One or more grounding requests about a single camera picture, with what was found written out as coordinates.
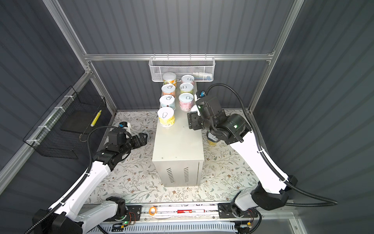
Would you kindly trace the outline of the silver top can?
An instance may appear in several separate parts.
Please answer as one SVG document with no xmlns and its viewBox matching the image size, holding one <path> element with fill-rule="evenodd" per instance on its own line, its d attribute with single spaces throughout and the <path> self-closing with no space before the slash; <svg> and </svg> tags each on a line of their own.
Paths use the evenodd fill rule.
<svg viewBox="0 0 374 234">
<path fill-rule="evenodd" d="M 194 106 L 191 108 L 190 112 L 192 112 L 192 113 L 194 113 L 194 112 L 198 112 L 198 107 L 197 107 L 197 105 L 194 105 Z"/>
<path fill-rule="evenodd" d="M 171 127 L 175 124 L 174 110 L 171 107 L 162 107 L 157 112 L 162 127 Z"/>
<path fill-rule="evenodd" d="M 173 95 L 163 95 L 160 99 L 160 107 L 170 107 L 175 110 L 175 97 Z"/>
</svg>

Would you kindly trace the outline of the green label food can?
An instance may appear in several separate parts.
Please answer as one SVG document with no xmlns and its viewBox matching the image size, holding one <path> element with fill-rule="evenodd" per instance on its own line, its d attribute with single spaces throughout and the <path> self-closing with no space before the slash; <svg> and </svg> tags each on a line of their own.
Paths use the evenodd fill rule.
<svg viewBox="0 0 374 234">
<path fill-rule="evenodd" d="M 193 94 L 194 85 L 191 83 L 182 83 L 180 84 L 180 93 L 190 93 Z"/>
</svg>

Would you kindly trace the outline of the peach label food can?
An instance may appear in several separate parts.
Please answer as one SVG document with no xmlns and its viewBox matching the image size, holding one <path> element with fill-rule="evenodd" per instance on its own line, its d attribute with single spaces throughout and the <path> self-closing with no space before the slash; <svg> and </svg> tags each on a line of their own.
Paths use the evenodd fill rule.
<svg viewBox="0 0 374 234">
<path fill-rule="evenodd" d="M 161 87 L 162 95 L 172 95 L 176 97 L 176 87 L 173 84 L 165 84 Z"/>
</svg>

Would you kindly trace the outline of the pink label food can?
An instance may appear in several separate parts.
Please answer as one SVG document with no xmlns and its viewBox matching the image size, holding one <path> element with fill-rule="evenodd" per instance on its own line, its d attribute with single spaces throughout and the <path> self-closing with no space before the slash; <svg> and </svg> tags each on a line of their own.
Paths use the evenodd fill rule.
<svg viewBox="0 0 374 234">
<path fill-rule="evenodd" d="M 194 76 L 192 76 L 192 75 L 184 75 L 184 76 L 182 76 L 182 78 L 181 78 L 181 82 L 182 82 L 182 83 L 190 83 L 190 84 L 194 85 L 194 83 L 195 83 L 195 78 L 194 78 Z"/>
</svg>

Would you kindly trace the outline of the orange yellow label can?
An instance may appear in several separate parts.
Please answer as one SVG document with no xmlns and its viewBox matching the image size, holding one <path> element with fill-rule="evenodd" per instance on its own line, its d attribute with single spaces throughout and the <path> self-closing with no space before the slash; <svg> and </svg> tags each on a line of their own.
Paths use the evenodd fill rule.
<svg viewBox="0 0 374 234">
<path fill-rule="evenodd" d="M 175 73 L 172 72 L 166 72 L 162 76 L 163 84 L 172 84 L 174 86 L 177 86 L 177 76 Z"/>
</svg>

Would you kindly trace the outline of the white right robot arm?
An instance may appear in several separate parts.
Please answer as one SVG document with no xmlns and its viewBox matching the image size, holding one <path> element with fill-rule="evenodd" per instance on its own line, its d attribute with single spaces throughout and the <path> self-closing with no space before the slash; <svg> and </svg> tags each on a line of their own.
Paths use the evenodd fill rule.
<svg viewBox="0 0 374 234">
<path fill-rule="evenodd" d="M 213 87 L 194 93 L 195 105 L 188 113 L 189 128 L 204 129 L 209 140 L 230 145 L 257 176 L 256 185 L 239 192 L 230 202 L 229 210 L 236 217 L 242 217 L 248 210 L 255 212 L 257 207 L 271 211 L 284 206 L 327 207 L 338 204 L 334 199 L 298 188 L 296 177 L 283 172 L 262 147 L 258 130 L 248 112 L 228 116 L 219 100 L 209 94 Z"/>
</svg>

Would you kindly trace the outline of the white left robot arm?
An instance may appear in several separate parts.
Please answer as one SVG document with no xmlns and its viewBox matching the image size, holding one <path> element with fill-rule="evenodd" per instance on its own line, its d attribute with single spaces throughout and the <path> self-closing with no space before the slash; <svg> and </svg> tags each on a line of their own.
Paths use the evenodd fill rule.
<svg viewBox="0 0 374 234">
<path fill-rule="evenodd" d="M 130 133 L 130 126 L 121 122 L 109 126 L 108 143 L 101 151 L 88 151 L 89 165 L 72 187 L 47 210 L 40 209 L 32 219 L 33 225 L 26 231 L 31 234 L 85 234 L 99 228 L 103 221 L 114 218 L 121 222 L 135 219 L 124 199 L 108 197 L 103 203 L 80 214 L 80 210 L 97 185 L 124 161 L 132 150 L 146 146 L 148 133 Z"/>
</svg>

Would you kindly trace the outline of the beige metal cabinet counter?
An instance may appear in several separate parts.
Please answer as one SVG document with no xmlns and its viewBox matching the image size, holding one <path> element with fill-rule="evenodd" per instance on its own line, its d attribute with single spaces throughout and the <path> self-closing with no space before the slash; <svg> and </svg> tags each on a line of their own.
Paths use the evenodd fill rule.
<svg viewBox="0 0 374 234">
<path fill-rule="evenodd" d="M 179 95 L 178 87 L 174 125 L 157 124 L 152 162 L 165 187 L 199 186 L 205 160 L 202 131 L 189 129 L 188 113 L 181 110 Z"/>
</svg>

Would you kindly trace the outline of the tubes in mesh basket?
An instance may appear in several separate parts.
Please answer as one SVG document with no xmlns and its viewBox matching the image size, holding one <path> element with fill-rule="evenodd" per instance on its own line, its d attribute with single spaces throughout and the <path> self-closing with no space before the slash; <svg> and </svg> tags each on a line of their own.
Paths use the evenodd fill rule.
<svg viewBox="0 0 374 234">
<path fill-rule="evenodd" d="M 211 82 L 213 81 L 213 74 L 204 72 L 195 72 L 192 74 L 194 79 L 198 82 Z"/>
</svg>

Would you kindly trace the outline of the yellow strip in basket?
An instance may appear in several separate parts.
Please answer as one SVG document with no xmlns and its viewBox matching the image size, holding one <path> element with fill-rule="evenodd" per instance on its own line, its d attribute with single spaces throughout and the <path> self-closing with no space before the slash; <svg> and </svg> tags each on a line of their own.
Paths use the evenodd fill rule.
<svg viewBox="0 0 374 234">
<path fill-rule="evenodd" d="M 102 113 L 102 110 L 99 110 L 99 111 L 97 112 L 97 114 L 95 115 L 95 117 L 93 118 L 93 120 L 92 120 L 92 122 L 91 122 L 91 124 L 90 124 L 91 127 L 95 127 L 95 125 L 96 125 L 98 119 L 100 118 L 101 113 Z"/>
</svg>

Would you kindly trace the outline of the orange rubber band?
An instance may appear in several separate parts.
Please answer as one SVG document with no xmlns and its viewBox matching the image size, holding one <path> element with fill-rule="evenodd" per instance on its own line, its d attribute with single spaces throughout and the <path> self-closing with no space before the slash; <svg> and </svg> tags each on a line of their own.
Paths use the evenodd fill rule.
<svg viewBox="0 0 374 234">
<path fill-rule="evenodd" d="M 149 215 L 150 216 L 155 216 L 157 214 L 157 208 L 155 206 L 151 207 L 149 209 Z"/>
</svg>

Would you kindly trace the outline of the red white marker pen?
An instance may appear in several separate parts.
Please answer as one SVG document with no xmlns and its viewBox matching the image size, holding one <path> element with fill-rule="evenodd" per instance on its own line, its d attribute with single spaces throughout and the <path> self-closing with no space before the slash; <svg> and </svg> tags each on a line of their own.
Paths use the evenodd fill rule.
<svg viewBox="0 0 374 234">
<path fill-rule="evenodd" d="M 178 214 L 192 214 L 192 213 L 205 213 L 205 209 L 191 209 L 191 210 L 177 210 Z"/>
</svg>

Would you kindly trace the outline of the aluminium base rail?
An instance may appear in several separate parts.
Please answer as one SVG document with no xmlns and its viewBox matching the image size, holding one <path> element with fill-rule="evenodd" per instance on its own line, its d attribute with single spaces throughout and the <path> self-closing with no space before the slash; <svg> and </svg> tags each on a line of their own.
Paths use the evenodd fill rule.
<svg viewBox="0 0 374 234">
<path fill-rule="evenodd" d="M 279 208 L 266 211 L 257 208 L 254 211 L 241 212 L 240 216 L 234 215 L 229 202 L 177 202 L 177 203 L 133 203 L 127 204 L 127 209 L 136 222 L 193 222 L 193 221 L 239 221 L 254 220 L 260 216 L 264 220 L 292 219 L 297 212 L 292 208 Z"/>
</svg>

